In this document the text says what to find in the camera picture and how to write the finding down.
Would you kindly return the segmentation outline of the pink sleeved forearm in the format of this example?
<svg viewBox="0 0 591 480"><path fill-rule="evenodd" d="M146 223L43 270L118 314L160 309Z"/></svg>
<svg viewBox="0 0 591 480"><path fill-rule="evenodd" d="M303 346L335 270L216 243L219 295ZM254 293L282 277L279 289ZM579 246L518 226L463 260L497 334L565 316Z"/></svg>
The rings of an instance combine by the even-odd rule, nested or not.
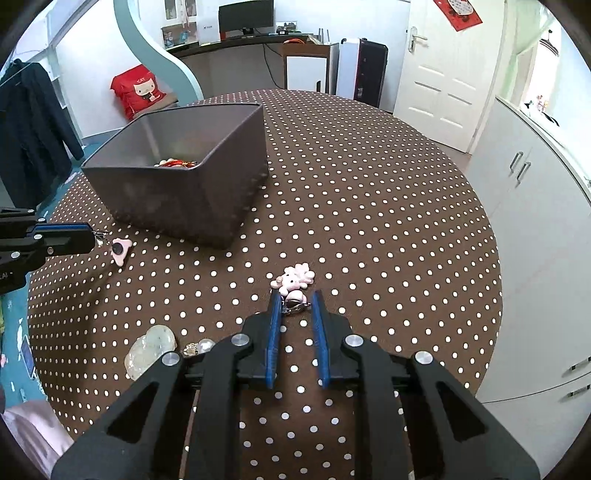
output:
<svg viewBox="0 0 591 480"><path fill-rule="evenodd" d="M74 441L46 400L29 400L2 414L8 430L45 478Z"/></svg>

